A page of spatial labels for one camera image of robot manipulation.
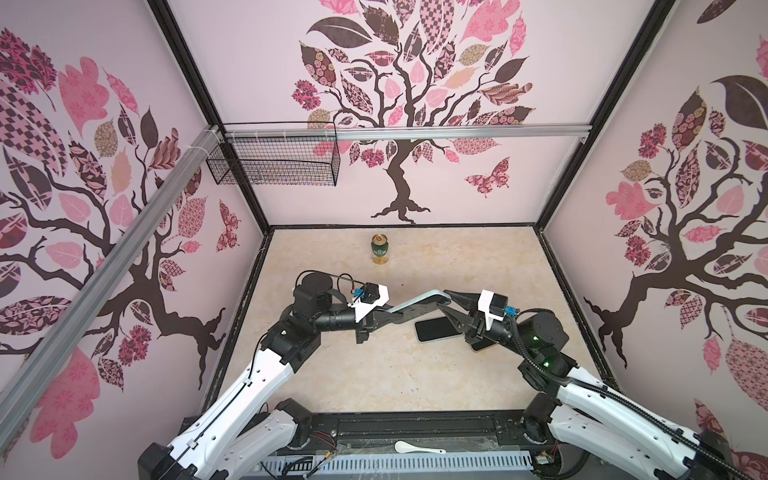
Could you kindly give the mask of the light blue phone case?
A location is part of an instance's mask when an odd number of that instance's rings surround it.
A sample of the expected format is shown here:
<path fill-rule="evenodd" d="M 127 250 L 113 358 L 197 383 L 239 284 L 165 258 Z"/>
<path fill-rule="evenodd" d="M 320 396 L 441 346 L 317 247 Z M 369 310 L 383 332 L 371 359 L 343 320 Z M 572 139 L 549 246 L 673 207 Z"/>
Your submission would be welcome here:
<path fill-rule="evenodd" d="M 400 315 L 408 320 L 418 318 L 438 310 L 441 305 L 450 305 L 451 303 L 452 299 L 447 293 L 441 290 L 430 290 L 400 305 L 389 307 L 386 312 Z"/>

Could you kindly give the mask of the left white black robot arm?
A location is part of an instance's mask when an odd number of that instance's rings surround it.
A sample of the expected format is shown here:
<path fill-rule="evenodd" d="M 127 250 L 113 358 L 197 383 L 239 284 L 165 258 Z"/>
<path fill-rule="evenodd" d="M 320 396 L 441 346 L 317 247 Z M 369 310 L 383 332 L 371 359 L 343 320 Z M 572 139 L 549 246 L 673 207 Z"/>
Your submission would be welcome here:
<path fill-rule="evenodd" d="M 258 341 L 248 366 L 184 432 L 140 455 L 140 478 L 241 479 L 273 452 L 305 443 L 301 430 L 311 415 L 295 403 L 274 408 L 256 426 L 249 423 L 318 349 L 323 333 L 352 331 L 364 342 L 380 324 L 401 315 L 389 306 L 387 287 L 354 282 L 346 296 L 334 281 L 316 270 L 300 274 L 292 303 Z"/>

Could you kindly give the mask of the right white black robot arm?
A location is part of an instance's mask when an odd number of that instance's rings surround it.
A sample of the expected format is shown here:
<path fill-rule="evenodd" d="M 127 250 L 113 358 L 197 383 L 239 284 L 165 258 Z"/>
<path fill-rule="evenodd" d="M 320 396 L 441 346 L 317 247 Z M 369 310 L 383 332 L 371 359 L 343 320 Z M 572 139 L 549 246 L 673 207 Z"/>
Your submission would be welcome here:
<path fill-rule="evenodd" d="M 569 337 L 553 311 L 519 310 L 505 296 L 449 292 L 441 311 L 469 340 L 519 355 L 519 370 L 537 392 L 534 433 L 580 448 L 637 479 L 745 479 L 728 441 L 695 432 L 642 407 L 563 353 Z"/>

